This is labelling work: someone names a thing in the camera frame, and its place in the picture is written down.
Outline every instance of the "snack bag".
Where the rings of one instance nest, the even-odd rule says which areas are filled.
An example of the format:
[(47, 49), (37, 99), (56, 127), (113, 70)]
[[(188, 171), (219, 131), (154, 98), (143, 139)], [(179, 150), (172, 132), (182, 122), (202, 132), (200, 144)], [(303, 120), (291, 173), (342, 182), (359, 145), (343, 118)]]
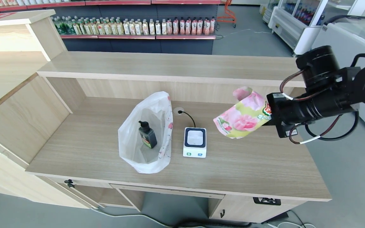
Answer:
[(217, 129), (229, 138), (243, 138), (271, 120), (268, 102), (249, 87), (233, 92), (240, 102), (213, 119)]

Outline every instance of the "bottle cap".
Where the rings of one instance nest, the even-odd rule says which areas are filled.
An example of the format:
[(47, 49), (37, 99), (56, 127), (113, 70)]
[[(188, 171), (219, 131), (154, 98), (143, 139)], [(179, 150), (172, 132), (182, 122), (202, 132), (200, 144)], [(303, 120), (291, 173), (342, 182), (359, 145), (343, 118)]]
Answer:
[(142, 128), (142, 130), (144, 132), (150, 131), (150, 127), (149, 127), (149, 123), (148, 122), (146, 122), (146, 121), (144, 121), (144, 122), (139, 121), (139, 123), (140, 123), (140, 127)]

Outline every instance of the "drawer handle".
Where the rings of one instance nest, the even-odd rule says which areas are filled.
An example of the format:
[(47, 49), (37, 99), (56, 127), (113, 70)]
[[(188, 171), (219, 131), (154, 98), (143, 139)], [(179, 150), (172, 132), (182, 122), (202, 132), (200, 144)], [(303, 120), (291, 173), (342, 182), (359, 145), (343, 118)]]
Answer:
[(255, 204), (275, 205), (275, 206), (281, 205), (281, 199), (253, 197), (253, 201)]
[(74, 182), (71, 179), (65, 180), (64, 183), (66, 183), (69, 188), (75, 188), (75, 185), (73, 185)]

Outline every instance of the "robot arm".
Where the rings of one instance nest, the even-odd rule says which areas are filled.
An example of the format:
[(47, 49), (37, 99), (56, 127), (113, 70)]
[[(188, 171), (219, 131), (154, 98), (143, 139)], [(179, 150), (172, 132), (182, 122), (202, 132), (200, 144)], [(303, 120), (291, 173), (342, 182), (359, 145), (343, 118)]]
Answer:
[[(272, 119), (268, 125), (275, 125), (279, 137), (289, 137), (295, 144), (303, 144), (315, 139), (335, 141), (347, 137), (357, 126), (359, 120), (359, 103), (365, 103), (365, 68), (356, 67), (357, 55), (350, 67), (339, 69), (339, 65), (330, 46), (322, 46), (306, 52), (297, 58), (297, 73), (286, 78), (280, 85), (280, 93), (267, 95), (272, 111)], [(306, 85), (306, 93), (293, 98), (283, 93), (285, 84), (302, 74)], [(343, 136), (324, 138), (337, 120), (349, 112), (355, 112), (355, 123), (351, 130)], [(315, 135), (308, 125), (314, 121), (338, 116), (332, 125), (322, 134)], [(291, 137), (296, 134), (296, 128), (304, 125), (313, 137), (304, 142), (296, 142)]]

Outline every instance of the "red shelf edge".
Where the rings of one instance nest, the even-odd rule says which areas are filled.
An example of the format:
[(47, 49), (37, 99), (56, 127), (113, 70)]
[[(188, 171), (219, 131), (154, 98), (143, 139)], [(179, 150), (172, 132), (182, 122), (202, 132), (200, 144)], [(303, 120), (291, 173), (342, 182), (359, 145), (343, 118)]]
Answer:
[(97, 39), (97, 35), (60, 35), (61, 39)]
[(146, 39), (154, 40), (156, 36), (132, 36), (132, 35), (98, 35), (99, 39)]
[(11, 11), (11, 10), (22, 10), (22, 9), (27, 9), (27, 7), (26, 6), (1, 6), (0, 12)]
[(62, 3), (46, 3), (46, 4), (29, 5), (27, 7), (28, 7), (28, 9), (38, 9), (38, 8), (61, 7), (61, 6), (85, 6), (85, 1), (62, 2)]
[(151, 1), (150, 0), (134, 0), (134, 1), (127, 1), (127, 0), (122, 0), (122, 1), (106, 1), (106, 0), (102, 0), (102, 1), (85, 1), (85, 5), (86, 6), (93, 6), (93, 5), (150, 5)]
[(152, 0), (152, 4), (220, 4), (221, 0)]
[(214, 40), (216, 35), (158, 35), (156, 39), (175, 39), (175, 40)]

